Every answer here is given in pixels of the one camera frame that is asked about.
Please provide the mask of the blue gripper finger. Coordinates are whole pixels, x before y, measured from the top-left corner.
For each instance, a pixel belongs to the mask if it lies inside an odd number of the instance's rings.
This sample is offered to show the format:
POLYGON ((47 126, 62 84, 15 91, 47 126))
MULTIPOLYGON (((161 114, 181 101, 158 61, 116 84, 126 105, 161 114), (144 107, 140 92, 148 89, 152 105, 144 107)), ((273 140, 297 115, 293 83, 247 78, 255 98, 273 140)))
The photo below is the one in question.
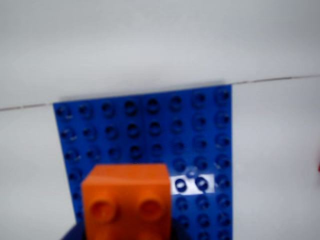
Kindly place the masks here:
POLYGON ((84 222, 76 223, 61 240, 86 240, 86 230, 84 222))

